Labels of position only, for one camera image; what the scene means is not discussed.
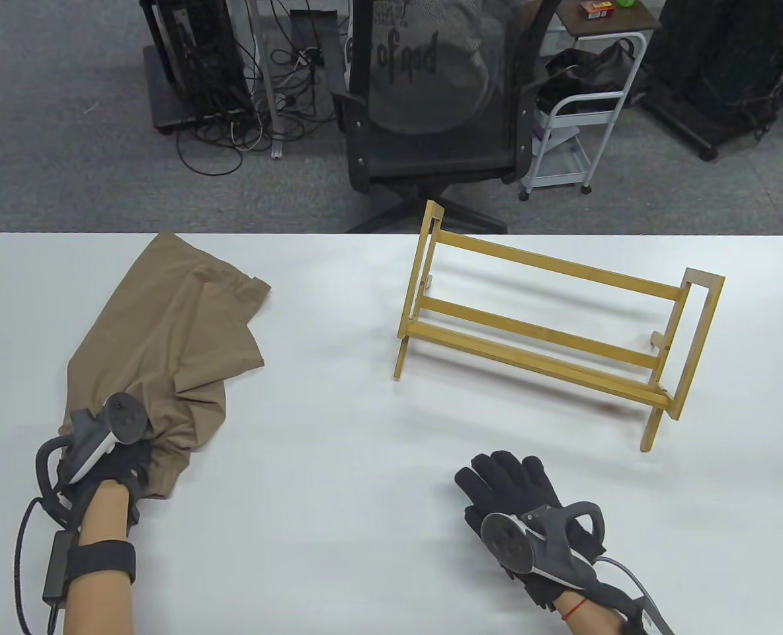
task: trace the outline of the cart wheel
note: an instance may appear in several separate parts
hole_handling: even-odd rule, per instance
[[[714,161],[718,158],[718,149],[717,148],[703,148],[700,150],[700,160],[706,161],[708,163],[709,161]]]

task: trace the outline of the black glove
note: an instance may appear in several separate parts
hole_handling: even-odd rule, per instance
[[[62,487],[62,495],[71,501],[68,529],[79,529],[89,503],[103,481],[117,481],[128,489],[128,531],[130,526],[138,523],[136,504],[142,498],[142,492],[147,485],[147,470],[150,467],[152,451],[153,445],[150,441],[137,441],[130,445],[116,443],[112,451],[100,457],[77,483]],[[56,468],[57,474],[63,462],[65,457]]]
[[[498,450],[491,456],[477,454],[471,460],[471,466],[473,470],[459,470],[454,480],[474,503],[465,508],[465,521],[478,536],[483,519],[493,512],[520,516],[542,505],[561,507],[537,456],[528,456],[521,463],[514,454]],[[595,541],[576,520],[570,521],[567,526],[567,539],[571,548],[592,563],[605,551],[603,545]],[[553,602],[565,591],[561,584],[540,575],[506,571],[510,577],[522,581],[532,601],[542,608],[552,611]]]

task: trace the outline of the white shelf cart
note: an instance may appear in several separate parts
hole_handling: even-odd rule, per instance
[[[549,185],[568,185],[573,183],[582,183],[581,192],[583,194],[591,193],[591,179],[594,178],[597,165],[606,150],[606,143],[609,142],[609,136],[612,135],[612,128],[618,121],[618,115],[621,114],[621,108],[624,108],[624,102],[630,94],[630,88],[636,73],[639,71],[641,61],[645,57],[647,50],[647,38],[637,31],[630,33],[607,33],[600,36],[583,36],[574,40],[577,42],[594,42],[594,40],[631,40],[636,45],[634,49],[634,62],[627,76],[627,82],[620,91],[607,91],[607,93],[586,93],[582,95],[571,95],[565,97],[549,114],[537,112],[540,127],[544,129],[540,148],[548,146],[553,130],[565,128],[567,126],[576,126],[582,132],[582,127],[587,125],[606,125],[603,133],[603,140],[597,149],[597,154],[593,161],[589,161],[585,153],[579,136],[571,137],[548,151],[539,151],[538,156],[533,162],[530,172],[521,179],[521,192],[518,198],[528,200],[533,188],[548,187]],[[581,102],[594,102],[600,99],[616,99],[615,108],[600,112],[578,112],[578,114],[560,114],[567,105]]]

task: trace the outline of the person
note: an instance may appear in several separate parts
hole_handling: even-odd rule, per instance
[[[130,528],[138,522],[136,505],[149,483],[152,450],[150,441],[117,444],[80,481],[63,487],[63,495],[71,502],[71,524],[79,528],[78,547],[129,544]],[[71,580],[65,601],[65,635],[134,633],[135,559],[132,572],[121,560],[106,563],[107,570]]]
[[[130,492],[114,480],[102,481],[80,528],[78,544],[128,539]],[[124,571],[81,575],[68,587],[65,635],[132,635],[132,583]]]
[[[149,443],[116,448],[101,458],[90,475],[68,492],[72,503],[90,496],[80,525],[80,545],[101,541],[126,541],[135,504],[147,483]],[[465,509],[468,526],[479,537],[479,527],[488,514],[500,511],[522,514],[541,505],[561,506],[542,462],[528,456],[519,462],[500,450],[491,456],[478,454],[472,468],[457,472],[455,481],[471,499]],[[571,547],[594,562],[605,550],[590,533],[573,521],[567,530]],[[539,575],[512,575],[524,584],[532,601],[557,611],[573,635],[620,635],[624,619],[618,612],[588,601]],[[95,571],[71,582],[65,610],[65,635],[132,635],[132,581],[124,571]]]
[[[454,477],[472,505],[465,509],[465,521],[479,538],[488,514],[501,512],[520,516],[542,505],[561,507],[542,461],[528,456],[522,462],[505,450],[477,454],[471,468],[462,468]],[[594,563],[605,551],[594,537],[573,520],[567,526],[570,547]],[[527,595],[542,608],[558,611],[573,635],[620,635],[626,620],[621,614],[588,601],[575,591],[536,574],[514,574],[524,584]]]

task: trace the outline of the brown cloth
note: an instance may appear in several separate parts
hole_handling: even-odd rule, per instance
[[[270,287],[173,233],[130,267],[68,362],[65,412],[97,413],[128,392],[147,410],[153,462],[145,496],[165,498],[189,454],[226,416],[224,379],[263,365],[247,322]],[[71,431],[66,414],[60,433]]]

